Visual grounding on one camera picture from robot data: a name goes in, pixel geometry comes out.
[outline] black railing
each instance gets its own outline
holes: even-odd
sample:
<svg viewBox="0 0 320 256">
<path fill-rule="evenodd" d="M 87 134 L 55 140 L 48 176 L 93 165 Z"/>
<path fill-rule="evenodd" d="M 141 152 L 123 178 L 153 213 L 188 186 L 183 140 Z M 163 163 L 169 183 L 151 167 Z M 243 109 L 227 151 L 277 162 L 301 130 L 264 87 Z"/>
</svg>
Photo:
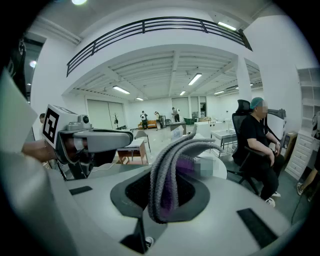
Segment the black railing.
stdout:
<svg viewBox="0 0 320 256">
<path fill-rule="evenodd" d="M 78 65 L 101 49 L 122 39 L 158 30 L 193 30 L 228 38 L 252 51 L 243 31 L 225 28 L 212 21 L 190 17 L 156 17 L 120 26 L 100 36 L 78 52 L 67 64 L 68 76 Z"/>
</svg>

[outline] orange sofa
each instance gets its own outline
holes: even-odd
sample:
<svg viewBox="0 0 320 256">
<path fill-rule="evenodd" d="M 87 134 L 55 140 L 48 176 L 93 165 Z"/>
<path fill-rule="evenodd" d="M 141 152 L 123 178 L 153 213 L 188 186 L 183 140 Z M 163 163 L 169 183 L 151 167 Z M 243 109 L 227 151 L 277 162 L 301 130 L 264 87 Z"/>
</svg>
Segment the orange sofa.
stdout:
<svg viewBox="0 0 320 256">
<path fill-rule="evenodd" d="M 157 128 L 157 121 L 156 120 L 148 120 L 148 128 Z M 138 129 L 142 129 L 142 122 L 138 124 Z"/>
</svg>

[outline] blue hair cap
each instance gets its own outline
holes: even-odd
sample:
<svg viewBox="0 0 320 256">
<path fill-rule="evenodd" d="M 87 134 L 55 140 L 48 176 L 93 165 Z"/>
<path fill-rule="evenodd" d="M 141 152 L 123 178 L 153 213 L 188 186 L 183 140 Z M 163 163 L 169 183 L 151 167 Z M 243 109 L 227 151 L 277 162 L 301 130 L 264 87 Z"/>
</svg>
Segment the blue hair cap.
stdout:
<svg viewBox="0 0 320 256">
<path fill-rule="evenodd" d="M 262 102 L 264 99 L 263 98 L 261 98 L 261 97 L 255 97 L 255 98 L 253 98 L 252 100 L 251 100 L 251 103 L 250 103 L 250 109 L 254 109 L 255 107 L 257 107 L 258 106 L 258 104 L 260 103 L 260 102 Z"/>
</svg>

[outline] office chair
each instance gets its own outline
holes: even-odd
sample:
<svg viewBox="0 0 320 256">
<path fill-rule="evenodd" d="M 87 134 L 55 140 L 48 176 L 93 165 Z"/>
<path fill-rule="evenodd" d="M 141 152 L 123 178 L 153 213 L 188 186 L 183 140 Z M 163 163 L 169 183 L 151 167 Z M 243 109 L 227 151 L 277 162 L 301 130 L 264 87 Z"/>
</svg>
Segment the office chair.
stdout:
<svg viewBox="0 0 320 256">
<path fill-rule="evenodd" d="M 142 137 L 146 137 L 147 138 L 147 141 L 145 141 L 145 139 L 143 139 L 143 142 L 144 143 L 148 142 L 148 146 L 149 146 L 149 150 L 150 150 L 150 156 L 151 156 L 150 158 L 152 158 L 148 135 L 143 130 L 138 130 L 138 132 L 136 133 L 134 139 L 139 139 L 139 138 L 142 138 Z"/>
<path fill-rule="evenodd" d="M 244 99 L 238 99 L 238 109 L 236 110 L 235 113 L 232 114 L 233 126 L 234 126 L 234 130 L 236 133 L 236 138 L 238 141 L 239 141 L 239 137 L 240 137 L 241 124 L 242 124 L 243 120 L 246 118 L 246 116 L 250 115 L 250 113 L 251 113 L 250 102 L 246 101 Z M 248 147 L 245 147 L 245 149 L 248 151 L 248 154 L 241 165 L 238 165 L 237 163 L 235 163 L 235 161 L 233 159 L 229 160 L 227 162 L 223 162 L 223 163 L 226 166 L 227 172 L 242 177 L 242 179 L 238 182 L 238 184 L 241 184 L 244 180 L 248 181 L 248 183 L 253 188 L 255 194 L 258 195 L 259 194 L 258 189 L 257 189 L 256 185 L 254 184 L 254 182 L 252 181 L 252 177 L 250 176 L 250 174 L 248 172 L 249 168 L 250 168 L 250 163 L 247 162 L 247 160 L 252 155 L 255 155 L 256 157 L 263 158 L 266 156 L 266 154 L 264 154 L 263 152 L 257 151 L 257 150 L 253 150 Z M 237 153 L 237 150 L 238 150 L 238 146 L 234 150 L 232 156 L 234 156 Z"/>
</svg>

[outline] white pillar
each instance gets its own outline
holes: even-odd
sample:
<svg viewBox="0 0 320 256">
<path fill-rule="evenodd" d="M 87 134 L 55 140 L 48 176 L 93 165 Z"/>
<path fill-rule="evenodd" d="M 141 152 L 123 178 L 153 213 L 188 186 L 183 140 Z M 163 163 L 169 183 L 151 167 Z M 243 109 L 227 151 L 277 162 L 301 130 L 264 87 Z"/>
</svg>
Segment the white pillar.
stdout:
<svg viewBox="0 0 320 256">
<path fill-rule="evenodd" d="M 240 56 L 237 56 L 236 58 L 234 58 L 233 61 L 234 61 L 236 79 L 238 81 L 238 87 L 239 87 L 239 99 L 251 102 L 252 93 L 251 93 L 250 78 L 249 78 L 246 61 L 243 57 L 240 57 Z"/>
<path fill-rule="evenodd" d="M 191 97 L 190 96 L 188 96 L 188 105 L 189 105 L 189 118 L 192 118 Z"/>
<path fill-rule="evenodd" d="M 200 96 L 198 96 L 198 118 L 201 117 Z"/>
</svg>

